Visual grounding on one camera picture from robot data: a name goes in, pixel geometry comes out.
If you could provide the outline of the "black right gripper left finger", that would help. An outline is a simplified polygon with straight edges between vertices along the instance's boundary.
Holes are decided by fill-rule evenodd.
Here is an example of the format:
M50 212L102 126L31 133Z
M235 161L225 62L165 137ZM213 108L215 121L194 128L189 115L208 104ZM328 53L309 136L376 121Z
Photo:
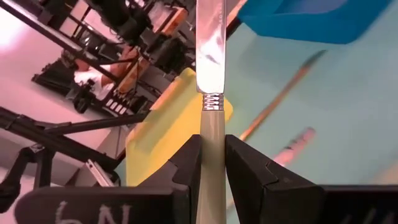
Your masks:
M194 134L136 187L44 187L14 209L17 224L195 224L201 137Z

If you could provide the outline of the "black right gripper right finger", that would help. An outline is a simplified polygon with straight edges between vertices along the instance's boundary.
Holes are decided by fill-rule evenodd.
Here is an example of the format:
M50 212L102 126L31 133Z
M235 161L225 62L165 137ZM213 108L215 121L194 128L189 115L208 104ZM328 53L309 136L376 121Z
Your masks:
M398 185L317 185L236 136L225 147L240 224L398 224Z

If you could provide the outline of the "grey-handled table knife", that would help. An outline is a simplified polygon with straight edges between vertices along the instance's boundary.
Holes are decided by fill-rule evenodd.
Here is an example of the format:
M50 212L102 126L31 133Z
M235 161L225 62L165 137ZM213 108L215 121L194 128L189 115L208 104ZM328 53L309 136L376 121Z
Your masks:
M316 131L312 127L305 128L299 135L291 140L273 160L285 167L288 163L292 162L294 157L314 138L315 133Z
M226 224L225 55L226 0L197 0L197 90L203 95L200 119L203 143L197 224Z

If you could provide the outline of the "yellow plastic bin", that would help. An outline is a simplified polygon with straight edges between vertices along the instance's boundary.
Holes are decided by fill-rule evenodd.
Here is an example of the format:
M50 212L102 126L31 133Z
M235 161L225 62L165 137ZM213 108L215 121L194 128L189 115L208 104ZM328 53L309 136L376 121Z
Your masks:
M126 138L127 186L137 186L161 168L194 134L200 133L202 95L196 73L186 68Z

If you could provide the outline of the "person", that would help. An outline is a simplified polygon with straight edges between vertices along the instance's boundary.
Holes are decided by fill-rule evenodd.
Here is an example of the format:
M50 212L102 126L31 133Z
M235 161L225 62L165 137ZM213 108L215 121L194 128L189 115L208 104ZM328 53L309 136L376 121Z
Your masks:
M97 99L103 100L114 86L112 79L103 75L100 71L79 58L76 58L74 63L77 66L77 69L74 72L75 83L81 86L88 80L93 81L93 94L97 97ZM122 62L111 65L102 65L101 67L112 73L115 77L121 78L124 72L127 70L128 65L129 62Z

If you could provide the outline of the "green table mat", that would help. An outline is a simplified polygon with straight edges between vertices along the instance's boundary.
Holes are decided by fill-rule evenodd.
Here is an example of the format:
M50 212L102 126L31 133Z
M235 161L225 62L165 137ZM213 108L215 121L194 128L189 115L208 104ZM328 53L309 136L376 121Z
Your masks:
M349 44L261 37L240 25L228 39L230 134L241 134L312 54L323 56L249 143L268 156L310 126L314 140L289 167L318 184L398 181L398 0Z

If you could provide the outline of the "blue plastic bin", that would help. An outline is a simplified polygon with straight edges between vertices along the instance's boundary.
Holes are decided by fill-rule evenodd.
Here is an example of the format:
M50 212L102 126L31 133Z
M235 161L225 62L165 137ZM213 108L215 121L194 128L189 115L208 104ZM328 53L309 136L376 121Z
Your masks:
M257 35L328 44L362 36L395 0L247 0L239 20Z

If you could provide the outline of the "black aluminium table frame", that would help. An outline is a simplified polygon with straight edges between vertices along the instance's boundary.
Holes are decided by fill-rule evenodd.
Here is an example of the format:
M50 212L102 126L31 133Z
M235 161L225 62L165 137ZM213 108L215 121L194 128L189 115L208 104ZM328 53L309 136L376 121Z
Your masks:
M14 165L0 183L0 213L8 211L18 198L21 191L20 180L28 163L38 164L39 173L35 176L38 187L50 185L52 159L57 152L80 162L98 162L109 172L116 168L116 159L65 137L65 134L135 124L142 122L146 116L147 113L141 113L82 123L50 124L39 123L0 107L0 128L35 142L32 147L24 147L19 151Z

